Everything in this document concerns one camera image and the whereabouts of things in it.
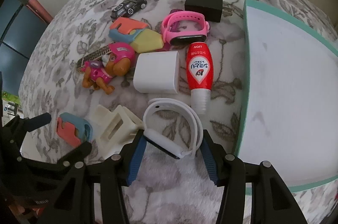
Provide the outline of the red glue bottle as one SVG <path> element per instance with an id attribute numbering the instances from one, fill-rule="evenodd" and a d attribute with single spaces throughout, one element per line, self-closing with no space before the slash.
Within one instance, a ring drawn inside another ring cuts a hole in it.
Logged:
<path id="1" fill-rule="evenodd" d="M 198 115 L 206 115 L 211 100 L 214 65 L 211 52 L 205 42 L 190 44 L 186 58 L 186 74 L 191 108 Z"/>

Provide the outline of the pink smart watch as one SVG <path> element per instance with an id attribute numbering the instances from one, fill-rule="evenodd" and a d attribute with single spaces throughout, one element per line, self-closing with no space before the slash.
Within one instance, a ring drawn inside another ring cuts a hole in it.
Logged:
<path id="1" fill-rule="evenodd" d="M 173 12 L 161 24 L 162 39 L 172 46 L 205 42 L 209 31 L 204 15 L 192 11 Z"/>

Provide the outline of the pink puppy toy figure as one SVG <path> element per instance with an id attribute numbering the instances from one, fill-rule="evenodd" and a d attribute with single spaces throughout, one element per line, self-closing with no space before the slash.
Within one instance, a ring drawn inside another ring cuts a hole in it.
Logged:
<path id="1" fill-rule="evenodd" d="M 124 42 L 114 42 L 102 48 L 98 60 L 84 62 L 82 86 L 103 90 L 107 95 L 114 91 L 110 82 L 127 74 L 135 62 L 134 49 Z"/>

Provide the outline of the large orange blue toy knife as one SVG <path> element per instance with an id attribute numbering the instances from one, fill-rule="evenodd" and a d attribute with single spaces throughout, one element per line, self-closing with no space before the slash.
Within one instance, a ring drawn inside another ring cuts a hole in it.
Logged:
<path id="1" fill-rule="evenodd" d="M 124 42 L 130 45 L 135 52 L 152 52 L 164 47 L 162 35 L 149 29 L 148 24 L 119 17 L 109 28 L 108 36 L 115 42 Z"/>

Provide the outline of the white plastic hair clip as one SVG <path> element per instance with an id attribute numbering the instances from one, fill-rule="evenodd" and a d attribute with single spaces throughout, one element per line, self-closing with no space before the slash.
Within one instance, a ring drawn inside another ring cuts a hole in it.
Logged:
<path id="1" fill-rule="evenodd" d="M 90 121 L 97 125 L 95 140 L 104 159 L 120 152 L 124 145 L 133 141 L 139 130 L 144 129 L 142 120 L 122 105 L 110 111 L 99 104 Z"/>

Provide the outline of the teal white box lid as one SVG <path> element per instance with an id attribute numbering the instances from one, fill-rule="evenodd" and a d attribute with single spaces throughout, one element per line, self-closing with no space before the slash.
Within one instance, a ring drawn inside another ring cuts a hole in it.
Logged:
<path id="1" fill-rule="evenodd" d="M 234 153 L 271 162 L 292 192 L 337 179 L 337 49 L 286 12 L 246 0 L 245 83 Z"/>

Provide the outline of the white power adapter cube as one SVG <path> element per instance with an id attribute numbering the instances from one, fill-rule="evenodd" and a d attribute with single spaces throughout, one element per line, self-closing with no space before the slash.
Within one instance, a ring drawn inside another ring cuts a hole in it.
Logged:
<path id="1" fill-rule="evenodd" d="M 140 93 L 177 94 L 179 67 L 177 51 L 141 53 L 136 62 L 134 88 Z"/>

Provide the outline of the floral grey white blanket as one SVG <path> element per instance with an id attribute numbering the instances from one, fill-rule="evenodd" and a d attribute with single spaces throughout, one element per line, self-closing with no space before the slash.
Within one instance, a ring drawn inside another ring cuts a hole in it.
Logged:
<path id="1" fill-rule="evenodd" d="M 183 9 L 185 0 L 147 0 L 144 10 L 132 19 L 147 24 L 146 35 L 161 37 L 161 23 L 170 11 Z M 204 123 L 214 141 L 231 152 L 240 133 L 241 100 L 245 82 L 245 0 L 223 0 L 219 23 L 210 23 L 206 43 L 214 63 L 213 87 L 208 119 Z M 257 0 L 292 15 L 331 42 L 337 33 L 330 18 L 308 0 Z M 122 0 L 69 0 L 43 33 L 27 64 L 19 98 L 28 117 L 49 112 L 52 122 L 33 132 L 42 160 L 55 163 L 71 150 L 56 133 L 63 112 L 89 119 L 97 105 L 112 111 L 127 107 L 140 119 L 155 97 L 172 97 L 190 104 L 184 46 L 178 52 L 154 52 L 150 60 L 136 64 L 127 74 L 110 83 L 112 94 L 82 86 L 83 74 L 76 70 L 81 57 L 109 44 L 110 13 Z M 130 223 L 215 223 L 222 188 L 209 179 L 202 155 L 175 160 L 147 143 L 136 180 L 124 188 Z M 337 205 L 337 179 L 322 186 L 293 193 L 308 223 L 321 223 Z"/>

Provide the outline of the gold patterned lighter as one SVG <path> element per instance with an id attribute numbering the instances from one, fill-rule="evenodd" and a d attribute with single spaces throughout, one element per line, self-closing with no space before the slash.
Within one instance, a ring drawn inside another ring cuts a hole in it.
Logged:
<path id="1" fill-rule="evenodd" d="M 101 47 L 100 49 L 85 55 L 84 57 L 80 58 L 76 63 L 76 70 L 77 72 L 80 72 L 81 74 L 85 71 L 85 63 L 87 61 L 97 61 L 101 60 L 104 55 L 109 55 L 111 53 L 110 46 L 112 43 Z"/>

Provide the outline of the black power adapter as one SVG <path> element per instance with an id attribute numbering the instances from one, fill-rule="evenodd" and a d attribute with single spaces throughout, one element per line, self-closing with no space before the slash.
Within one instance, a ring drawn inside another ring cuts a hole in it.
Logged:
<path id="1" fill-rule="evenodd" d="M 198 12 L 206 21 L 220 23 L 223 13 L 223 0 L 186 0 L 185 11 Z"/>

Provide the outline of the black toy car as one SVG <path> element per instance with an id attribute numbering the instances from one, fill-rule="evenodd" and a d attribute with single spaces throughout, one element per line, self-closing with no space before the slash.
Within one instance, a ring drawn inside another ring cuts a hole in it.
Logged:
<path id="1" fill-rule="evenodd" d="M 117 20 L 119 17 L 129 18 L 136 12 L 144 9 L 147 3 L 147 0 L 124 0 L 112 10 L 110 17 L 112 21 Z"/>

